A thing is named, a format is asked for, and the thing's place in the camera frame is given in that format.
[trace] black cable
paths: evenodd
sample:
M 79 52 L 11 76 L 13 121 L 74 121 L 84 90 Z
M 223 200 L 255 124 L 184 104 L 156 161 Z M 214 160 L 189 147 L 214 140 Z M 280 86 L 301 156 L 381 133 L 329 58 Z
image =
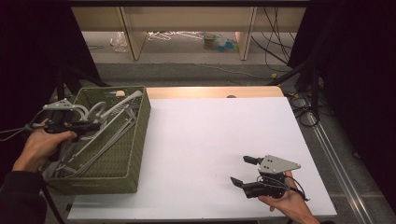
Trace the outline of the black cable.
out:
M 272 183 L 271 184 L 263 184 L 262 182 L 260 182 L 259 181 L 259 178 L 262 178 L 262 179 L 267 179 L 267 180 L 270 180 L 270 181 L 272 181 Z M 266 176 L 266 175 L 259 175 L 259 176 L 257 176 L 257 183 L 259 183 L 259 184 L 261 184 L 261 185 L 264 185 L 264 186 L 269 186 L 269 187 L 271 187 L 271 188 L 279 188 L 279 189 L 288 189 L 288 185 L 286 185 L 286 184 L 284 184 L 284 183 L 282 183 L 282 182 L 280 182 L 279 180 L 277 180 L 277 179 L 274 179 L 274 178 L 272 178 L 272 177 L 270 177 L 270 176 Z
M 308 100 L 305 99 L 305 98 L 297 98 L 297 99 L 304 100 L 305 102 L 308 101 Z M 294 99 L 294 100 L 293 100 L 293 98 L 290 98 L 290 99 L 289 99 L 289 102 L 290 102 L 291 107 L 293 107 L 293 109 L 292 109 L 293 113 L 294 113 L 294 114 L 299 113 L 299 114 L 295 115 L 295 118 L 297 118 L 297 120 L 299 121 L 299 123 L 300 123 L 302 126 L 308 127 L 308 128 L 315 127 L 316 125 L 318 125 L 318 122 L 320 121 L 320 118 L 319 118 L 318 115 L 316 115 L 315 113 L 312 113 L 312 107 L 309 106 L 309 105 L 307 105 L 306 103 L 304 103 L 304 105 L 302 105 L 302 106 L 297 106 L 297 105 L 295 105 L 295 104 L 294 104 L 294 101 L 297 100 L 297 99 Z M 307 124 L 307 123 L 303 122 L 303 117 L 304 117 L 305 115 L 307 115 L 308 113 L 312 113 L 312 114 L 314 115 L 314 117 L 315 117 L 315 122 L 314 122 L 313 124 Z
M 289 56 L 289 54 L 286 52 L 285 47 L 283 46 L 282 40 L 281 40 L 281 38 L 280 38 L 279 25 L 277 24 L 277 12 L 278 12 L 278 11 L 279 11 L 279 8 L 276 7 L 276 8 L 275 8 L 274 31 L 275 31 L 277 40 L 278 40 L 279 43 L 280 43 L 280 47 L 281 47 L 281 49 L 282 49 L 283 55 L 285 56 L 285 59 L 286 59 L 286 60 L 289 60 L 289 57 L 290 57 L 290 56 Z
M 303 187 L 301 186 L 301 184 L 300 184 L 296 179 L 294 179 L 293 177 L 291 177 L 291 176 L 289 176 L 289 175 L 285 175 L 285 177 L 292 179 L 292 180 L 300 187 L 301 190 L 295 189 L 295 188 L 292 188 L 292 187 L 290 187 L 290 189 L 293 190 L 293 191 L 296 191 L 297 193 L 299 193 L 300 195 L 302 195 L 304 201 L 306 201 L 306 202 L 309 201 L 309 200 L 306 199 L 306 197 L 305 197 L 305 191 L 304 191 Z
M 47 189 L 47 186 L 44 184 L 43 185 L 43 193 L 44 196 L 46 197 L 47 203 L 49 204 L 50 209 L 52 210 L 53 215 L 55 215 L 56 219 L 60 224 L 64 224 L 64 220 L 61 217 L 61 214 L 59 214 L 58 209 L 56 208 L 55 202 L 52 200 L 52 197 L 50 196 L 50 192 Z
M 285 56 L 286 60 L 288 60 L 288 59 L 289 59 L 289 54 L 286 52 L 285 48 L 282 47 L 283 44 L 282 44 L 282 40 L 281 40 L 281 38 L 280 38 L 279 26 L 278 26 L 278 24 L 277 24 L 277 12 L 278 12 L 278 7 L 275 7 L 275 20 L 274 20 L 274 24 L 272 24 L 271 19 L 270 19 L 270 17 L 268 16 L 268 13 L 267 13 L 267 10 L 265 9 L 265 7 L 264 7 L 263 9 L 264 9 L 265 16 L 267 17 L 267 20 L 270 22 L 270 25 L 271 25 L 271 29 L 272 29 L 271 37 L 272 37 L 272 34 L 275 34 L 277 40 L 278 40 L 279 43 L 280 43 L 280 46 L 281 46 L 283 55 Z
M 291 34 L 291 33 L 289 33 L 290 34 L 290 36 L 291 36 L 291 38 L 293 39 L 293 40 L 296 40 L 296 38 Z
M 289 46 L 282 45 L 282 44 L 276 43 L 276 42 L 273 41 L 273 40 L 270 40 L 270 39 L 264 34 L 264 32 L 262 32 L 262 36 L 264 36 L 264 38 L 267 39 L 268 41 L 270 41 L 272 44 L 279 45 L 279 46 L 283 46 L 284 48 L 287 48 L 287 49 L 291 49 L 291 47 L 289 47 Z
M 273 57 L 277 58 L 278 60 L 280 60 L 283 64 L 288 64 L 288 62 L 286 62 L 285 60 L 279 58 L 278 56 L 276 56 L 273 52 L 271 52 L 270 50 L 266 49 L 265 47 L 263 47 L 262 45 L 260 45 L 252 36 L 251 39 L 259 46 L 259 48 L 263 49 L 266 53 L 271 54 Z
M 294 103 L 294 102 L 297 101 L 297 100 L 303 100 L 302 98 L 295 98 L 294 96 L 295 96 L 296 94 L 297 94 L 297 93 L 294 93 L 294 95 L 292 95 L 292 97 L 289 99 L 289 102 L 290 102 L 291 106 L 293 106 L 294 108 L 307 108 L 306 104 L 304 104 L 304 105 L 296 105 L 296 104 Z
M 265 50 L 266 50 L 265 53 L 264 53 L 265 65 L 267 65 L 267 67 L 268 67 L 269 69 L 272 69 L 272 70 L 277 71 L 277 72 L 288 72 L 288 71 L 277 70 L 277 69 L 271 67 L 270 64 L 268 64 L 268 62 L 267 62 L 267 51 L 268 51 L 269 45 L 270 45 L 270 42 L 268 42 L 268 43 L 267 43 L 267 46 L 265 47 Z
M 35 114 L 35 116 L 30 120 L 30 122 L 29 122 L 29 127 L 32 127 L 32 125 L 33 125 L 33 123 L 38 119 L 38 116 L 39 115 L 41 115 L 41 113 L 43 113 L 44 112 L 44 110 L 40 110 L 40 111 L 38 111 L 36 114 Z

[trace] floor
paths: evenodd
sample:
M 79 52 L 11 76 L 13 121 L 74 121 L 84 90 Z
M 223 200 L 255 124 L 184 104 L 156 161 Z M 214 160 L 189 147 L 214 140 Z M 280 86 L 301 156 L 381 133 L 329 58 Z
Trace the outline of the floor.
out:
M 276 57 L 265 54 L 258 44 L 251 42 L 246 61 L 239 59 L 234 49 L 220 52 L 204 45 L 196 38 L 202 33 L 174 33 L 156 35 L 148 39 L 138 61 L 132 62 L 127 52 L 116 52 L 110 42 L 117 33 L 83 33 L 97 69 L 104 82 L 116 85 L 161 86 L 253 86 L 266 85 L 274 77 L 282 76 L 290 69 L 280 62 L 287 60 L 281 47 L 269 43 L 264 36 L 270 33 L 254 33 L 254 39 Z M 212 33 L 235 40 L 232 33 Z M 282 44 L 292 47 L 295 34 L 280 34 Z M 284 93 L 295 93 L 297 77 L 282 83 Z M 300 98 L 290 98 L 290 106 L 298 109 L 309 102 L 309 93 Z M 301 117 L 300 127 L 308 148 L 318 167 L 327 191 L 338 213 L 336 217 L 319 217 L 333 220 L 337 224 L 351 223 L 396 223 L 396 216 L 381 194 L 364 164 L 353 155 L 353 146 L 347 139 L 332 109 L 327 106 L 324 95 L 320 97 L 320 122 L 316 127 L 305 127 L 313 118 L 309 114 Z M 64 220 L 66 206 L 73 197 L 54 197 Z M 48 211 L 47 223 L 56 222 Z M 287 223 L 285 218 L 260 220 L 266 223 Z

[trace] sleeve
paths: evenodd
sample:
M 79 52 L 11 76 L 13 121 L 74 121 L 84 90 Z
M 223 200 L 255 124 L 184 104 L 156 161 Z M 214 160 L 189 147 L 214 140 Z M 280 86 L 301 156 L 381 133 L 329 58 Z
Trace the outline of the sleeve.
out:
M 8 173 L 0 192 L 0 223 L 44 223 L 47 204 L 39 196 L 44 184 L 40 174 Z

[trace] wire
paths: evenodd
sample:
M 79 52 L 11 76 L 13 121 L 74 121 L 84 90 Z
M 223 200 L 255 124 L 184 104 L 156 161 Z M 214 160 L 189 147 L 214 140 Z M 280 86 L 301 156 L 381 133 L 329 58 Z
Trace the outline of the wire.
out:
M 220 71 L 233 73 L 233 74 L 242 74 L 242 75 L 246 75 L 246 76 L 250 76 L 250 77 L 257 77 L 257 78 L 271 78 L 271 77 L 258 77 L 258 76 L 252 75 L 250 73 L 245 73 L 245 72 L 230 71 L 230 70 L 226 70 L 226 69 L 223 69 L 223 68 L 220 68 L 220 67 L 216 67 L 216 66 L 203 65 L 203 64 L 198 64 L 198 63 L 194 63 L 194 64 L 197 65 L 197 66 L 201 66 L 201 67 L 219 69 Z
M 264 36 L 264 38 L 267 39 L 268 41 L 270 41 L 272 44 L 276 44 L 276 45 L 279 45 L 279 46 L 283 46 L 284 48 L 291 49 L 291 47 L 289 47 L 289 46 L 286 46 L 286 45 L 283 45 L 283 44 L 280 44 L 280 43 L 276 43 L 275 41 L 270 40 L 270 38 L 268 38 L 268 37 L 264 34 L 264 32 L 262 32 L 262 36 Z
M 259 46 L 259 48 L 263 49 L 266 53 L 271 54 L 272 56 L 274 56 L 275 58 L 277 58 L 278 60 L 280 60 L 283 64 L 288 64 L 288 62 L 286 62 L 285 60 L 279 58 L 278 56 L 276 56 L 273 52 L 271 52 L 270 50 L 268 50 L 268 46 L 267 48 L 263 47 L 262 45 L 260 45 L 256 39 L 254 39 L 254 37 L 252 36 L 251 39 Z
M 271 69 L 271 70 L 274 70 L 274 71 L 276 71 L 276 72 L 289 72 L 289 71 L 285 71 L 285 70 L 278 70 L 278 69 L 275 69 L 275 68 L 271 67 L 271 66 L 268 64 L 268 62 L 267 62 L 267 53 L 266 53 L 266 51 L 265 51 L 265 53 L 264 53 L 264 60 L 265 60 L 265 65 L 266 65 L 269 69 Z
M 11 138 L 14 137 L 15 135 L 17 135 L 18 133 L 21 133 L 21 132 L 23 132 L 23 131 L 24 131 L 24 128 L 2 131 L 2 132 L 0 132 L 0 133 L 12 133 L 12 132 L 15 132 L 15 133 L 11 134 L 10 136 L 8 136 L 8 137 L 6 137 L 6 138 L 0 138 L 0 142 L 6 142 L 7 140 L 11 139 Z
M 277 185 L 264 184 L 264 183 L 262 183 L 262 182 L 259 180 L 260 177 L 261 177 L 262 179 L 268 179 L 268 180 L 274 181 L 275 183 L 277 183 L 277 184 L 279 184 L 279 185 L 277 186 Z M 282 182 L 280 182 L 279 180 L 274 179 L 274 178 L 269 177 L 269 176 L 266 176 L 266 175 L 259 175 L 259 176 L 257 176 L 256 180 L 257 180 L 257 182 L 258 182 L 259 184 L 264 185 L 264 186 L 269 186 L 269 187 L 271 187 L 271 188 L 278 188 L 278 189 L 288 189 L 288 188 L 289 188 L 288 185 L 286 185 L 285 183 L 282 183 Z
M 301 184 L 296 179 L 294 179 L 291 176 L 285 175 L 285 177 L 292 179 L 300 187 L 301 190 L 298 190 L 298 189 L 295 189 L 295 188 L 292 188 L 292 187 L 290 187 L 290 189 L 293 190 L 293 191 L 296 191 L 297 193 L 302 195 L 304 201 L 306 201 L 306 202 L 309 201 L 309 199 L 306 199 L 306 197 L 305 197 L 305 191 L 304 191 L 303 187 L 301 186 Z
M 294 37 L 291 33 L 289 33 L 290 34 L 290 36 L 291 36 L 291 38 L 293 39 L 293 40 L 296 40 L 296 37 Z
M 29 127 L 32 127 L 33 123 L 38 119 L 38 116 L 41 115 L 41 113 L 43 113 L 44 110 L 40 110 L 38 111 L 35 116 L 32 118 L 32 120 L 30 120 L 29 122 Z
M 303 100 L 304 104 L 302 106 L 297 106 L 294 101 L 296 100 Z M 295 118 L 297 118 L 297 120 L 299 121 L 299 123 L 305 127 L 315 127 L 318 122 L 319 122 L 319 117 L 317 117 L 317 115 L 315 115 L 315 113 L 312 113 L 312 108 L 311 106 L 308 105 L 307 103 L 307 99 L 306 98 L 290 98 L 289 99 L 290 105 L 293 107 L 292 111 L 294 114 L 299 113 L 297 115 L 295 115 Z M 309 113 L 312 113 L 315 117 L 315 122 L 313 124 L 307 124 L 305 122 L 303 122 L 303 117 L 304 116 L 308 116 Z
M 52 200 L 52 197 L 50 196 L 50 192 L 47 189 L 46 184 L 43 185 L 43 193 L 44 196 L 46 197 L 47 203 L 49 204 L 50 209 L 52 210 L 53 215 L 55 215 L 56 219 L 60 224 L 64 224 L 64 220 L 61 217 L 61 214 L 59 213 L 58 209 L 56 208 L 55 202 Z
M 280 38 L 280 33 L 279 33 L 279 26 L 277 24 L 278 7 L 275 7 L 274 25 L 272 24 L 268 14 L 267 14 L 267 11 L 265 10 L 265 7 L 264 7 L 264 12 L 265 12 L 265 15 L 266 15 L 268 21 L 270 22 L 270 25 L 271 25 L 271 28 L 272 28 L 272 34 L 275 34 L 275 36 L 277 37 L 277 40 L 279 41 L 279 44 L 280 44 L 280 47 L 282 49 L 283 55 L 285 56 L 286 60 L 289 60 L 289 54 L 286 52 L 285 48 L 283 47 L 282 40 Z

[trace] wicker basket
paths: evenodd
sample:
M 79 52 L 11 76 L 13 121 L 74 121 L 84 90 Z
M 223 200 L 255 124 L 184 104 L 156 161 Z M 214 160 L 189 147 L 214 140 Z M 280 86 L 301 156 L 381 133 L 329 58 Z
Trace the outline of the wicker basket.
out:
M 114 92 L 123 91 L 125 96 L 115 96 Z M 150 104 L 145 87 L 110 87 L 83 88 L 79 91 L 75 105 L 84 105 L 90 110 L 99 102 L 106 102 L 106 109 L 116 105 L 135 91 L 142 91 L 138 98 L 136 124 L 123 134 L 95 163 L 80 177 L 58 177 L 47 179 L 53 192 L 62 195 L 79 194 L 114 194 L 135 193 L 140 173 L 146 130 L 149 122 Z M 68 166 L 78 169 L 95 155 L 106 144 L 108 139 L 120 129 L 125 120 L 131 117 L 127 113 L 117 116 L 108 127 L 100 133 L 83 152 L 81 152 Z M 79 141 L 75 151 L 86 143 Z

